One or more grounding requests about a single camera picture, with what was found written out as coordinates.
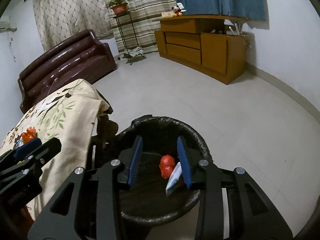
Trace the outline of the striped curtain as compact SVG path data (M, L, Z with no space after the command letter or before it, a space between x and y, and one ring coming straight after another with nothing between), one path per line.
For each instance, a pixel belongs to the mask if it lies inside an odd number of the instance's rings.
M155 39L155 31L160 29L162 12L171 11L171 7L176 4L176 0L129 0L127 9L130 11L135 26L138 42L145 53L157 51ZM108 12L114 38L118 47L118 51L123 53L124 46L117 27L114 12L110 9ZM129 18L122 17L121 22L129 23ZM132 34L131 25L125 25L125 33ZM133 47L136 46L134 38L130 39Z

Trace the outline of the mickey mouse toy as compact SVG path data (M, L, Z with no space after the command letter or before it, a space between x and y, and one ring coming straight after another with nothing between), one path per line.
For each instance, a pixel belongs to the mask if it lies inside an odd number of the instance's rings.
M184 6L180 3L172 7L171 10L175 16L183 16L183 13L186 12Z

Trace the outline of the beige patterned curtain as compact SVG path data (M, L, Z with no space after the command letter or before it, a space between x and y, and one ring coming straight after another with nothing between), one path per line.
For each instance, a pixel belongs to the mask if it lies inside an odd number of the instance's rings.
M44 51L86 29L112 33L104 0L33 0L33 10Z

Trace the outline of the red plastic bag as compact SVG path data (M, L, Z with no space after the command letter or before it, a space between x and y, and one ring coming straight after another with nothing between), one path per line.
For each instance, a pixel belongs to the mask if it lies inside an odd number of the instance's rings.
M175 166L176 166L176 162L172 156L170 155L163 156L159 164L162 178L169 179Z

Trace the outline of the small box on cabinet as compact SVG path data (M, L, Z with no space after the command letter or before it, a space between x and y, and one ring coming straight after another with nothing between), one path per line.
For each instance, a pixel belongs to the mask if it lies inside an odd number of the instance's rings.
M177 15L173 12L173 11L169 11L169 12L162 12L161 13L161 17L162 18L172 18L172 17L176 17Z

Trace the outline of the floral beige tablecloth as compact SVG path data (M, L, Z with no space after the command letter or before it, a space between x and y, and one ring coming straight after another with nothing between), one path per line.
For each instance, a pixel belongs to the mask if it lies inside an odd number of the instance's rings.
M77 79L29 109L1 144L1 154L13 149L18 136L33 128L42 142L58 138L62 148L42 168L42 192L27 207L36 219L76 167L85 167L97 117L113 112L108 101L87 81Z

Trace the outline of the dark brown leather sofa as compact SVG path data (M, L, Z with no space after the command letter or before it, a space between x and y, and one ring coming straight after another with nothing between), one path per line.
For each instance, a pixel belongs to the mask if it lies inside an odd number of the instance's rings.
M20 110L26 113L77 79L93 84L116 69L109 45L100 42L92 29L81 31L50 48L19 74Z

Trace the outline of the potted plant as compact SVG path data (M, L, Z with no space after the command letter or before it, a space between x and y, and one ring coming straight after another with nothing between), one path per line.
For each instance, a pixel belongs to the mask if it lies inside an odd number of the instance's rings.
M106 3L107 9L111 9L116 16L125 15L129 0L110 0Z

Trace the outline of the striped cloth on stand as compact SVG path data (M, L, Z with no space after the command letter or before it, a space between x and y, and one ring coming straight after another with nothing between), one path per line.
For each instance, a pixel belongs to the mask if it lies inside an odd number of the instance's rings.
M142 49L142 47L137 46L134 49L125 49L123 52L123 58L125 59L130 59L132 57L136 57L136 56L143 56L144 54L144 50Z

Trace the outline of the orange plastic bag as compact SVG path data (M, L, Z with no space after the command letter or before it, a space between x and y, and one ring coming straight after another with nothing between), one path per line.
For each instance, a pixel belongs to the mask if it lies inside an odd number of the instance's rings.
M28 127L25 132L21 134L23 144L26 144L37 137L37 131L34 127Z

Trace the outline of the wooden tv cabinet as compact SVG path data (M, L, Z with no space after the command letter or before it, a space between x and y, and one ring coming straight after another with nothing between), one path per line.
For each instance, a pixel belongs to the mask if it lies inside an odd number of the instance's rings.
M228 85L245 72L249 42L241 24L248 20L220 15L161 18L155 31L159 55Z

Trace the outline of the black lined trash bin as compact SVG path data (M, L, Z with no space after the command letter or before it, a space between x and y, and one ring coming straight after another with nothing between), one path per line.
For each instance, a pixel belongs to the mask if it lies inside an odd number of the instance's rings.
M209 148L200 133L190 125L167 116L144 115L117 135L117 146L132 147L137 136L143 139L143 150L137 181L121 190L121 216L131 222L158 226L175 221L188 213L199 201L200 191L182 185L167 196L168 181L161 176L161 158L178 159L177 139L184 137L187 146L198 150L206 160L212 160Z

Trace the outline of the white air conditioner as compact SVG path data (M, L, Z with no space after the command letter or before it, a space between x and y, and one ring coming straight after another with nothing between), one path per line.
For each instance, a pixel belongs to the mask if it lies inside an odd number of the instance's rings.
M10 21L0 21L0 33L16 32L17 28L12 28Z

